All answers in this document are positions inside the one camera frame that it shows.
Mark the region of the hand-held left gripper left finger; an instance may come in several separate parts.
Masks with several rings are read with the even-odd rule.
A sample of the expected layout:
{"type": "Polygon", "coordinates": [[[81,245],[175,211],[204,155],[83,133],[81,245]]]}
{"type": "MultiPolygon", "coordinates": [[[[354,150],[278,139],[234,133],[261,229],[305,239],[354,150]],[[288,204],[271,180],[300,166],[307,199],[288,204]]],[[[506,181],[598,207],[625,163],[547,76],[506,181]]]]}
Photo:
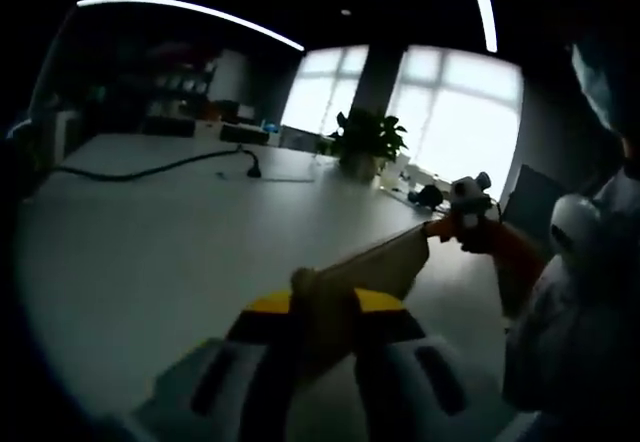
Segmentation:
{"type": "Polygon", "coordinates": [[[295,315],[281,291],[159,375],[128,428],[138,441],[283,441],[294,382],[295,315]]]}

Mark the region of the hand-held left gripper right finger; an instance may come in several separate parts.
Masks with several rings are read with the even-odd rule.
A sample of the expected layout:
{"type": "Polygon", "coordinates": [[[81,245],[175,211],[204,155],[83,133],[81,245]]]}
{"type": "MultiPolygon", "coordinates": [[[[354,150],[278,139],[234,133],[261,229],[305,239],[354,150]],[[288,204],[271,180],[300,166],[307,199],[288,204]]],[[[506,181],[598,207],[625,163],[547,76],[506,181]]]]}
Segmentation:
{"type": "Polygon", "coordinates": [[[494,441],[515,412],[498,382],[403,302],[358,289],[354,373],[371,441],[494,441]]]}

